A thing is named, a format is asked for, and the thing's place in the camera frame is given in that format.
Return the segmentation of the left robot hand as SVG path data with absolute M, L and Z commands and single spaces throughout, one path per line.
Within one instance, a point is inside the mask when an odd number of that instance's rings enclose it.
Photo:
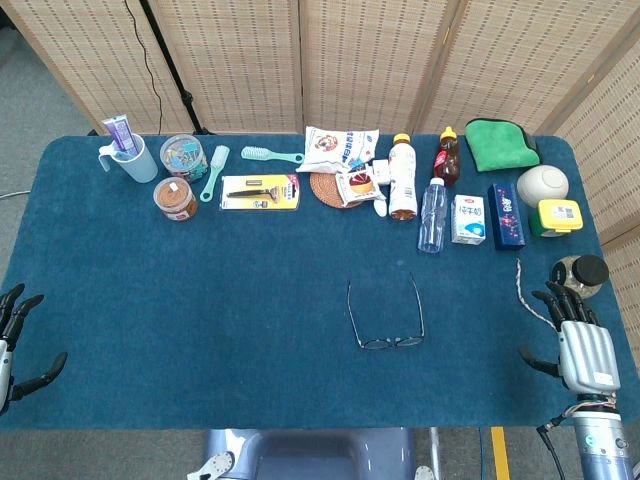
M 16 306 L 16 301 L 24 289 L 25 285 L 20 283 L 1 295 L 1 415 L 6 414 L 13 402 L 22 400 L 51 384 L 63 371 L 68 358 L 67 352 L 61 352 L 43 374 L 22 383 L 15 383 L 12 375 L 13 355 L 25 319 L 30 311 L 44 300 L 44 295 L 38 294 Z

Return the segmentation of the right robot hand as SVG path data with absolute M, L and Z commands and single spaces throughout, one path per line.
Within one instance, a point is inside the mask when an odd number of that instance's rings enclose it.
M 544 302 L 557 334 L 556 363 L 531 355 L 524 347 L 519 354 L 531 368 L 560 379 L 572 393 L 610 396 L 621 387 L 614 345 L 609 331 L 574 290 L 547 282 L 548 290 L 532 295 Z

